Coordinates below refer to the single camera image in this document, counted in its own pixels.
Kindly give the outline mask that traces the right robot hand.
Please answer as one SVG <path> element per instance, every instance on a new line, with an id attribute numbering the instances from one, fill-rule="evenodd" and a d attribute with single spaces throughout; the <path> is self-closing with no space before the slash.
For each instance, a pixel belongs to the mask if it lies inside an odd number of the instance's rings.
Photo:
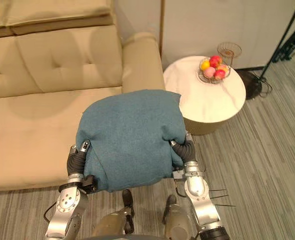
<path id="1" fill-rule="evenodd" d="M 191 134 L 185 131 L 185 140 L 183 144 L 175 140 L 169 141 L 171 146 L 172 166 L 174 168 L 183 168 L 187 162 L 196 162 L 196 149 Z"/>

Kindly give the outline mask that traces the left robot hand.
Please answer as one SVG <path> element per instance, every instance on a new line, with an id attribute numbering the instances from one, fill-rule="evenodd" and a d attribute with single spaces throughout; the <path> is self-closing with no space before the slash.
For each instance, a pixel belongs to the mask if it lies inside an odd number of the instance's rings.
<path id="1" fill-rule="evenodd" d="M 80 149 L 77 149 L 77 145 L 74 144 L 70 147 L 66 168 L 67 168 L 67 175 L 73 174 L 83 174 L 85 169 L 86 163 L 86 156 L 87 152 L 91 146 L 91 142 L 89 140 L 85 140 Z"/>

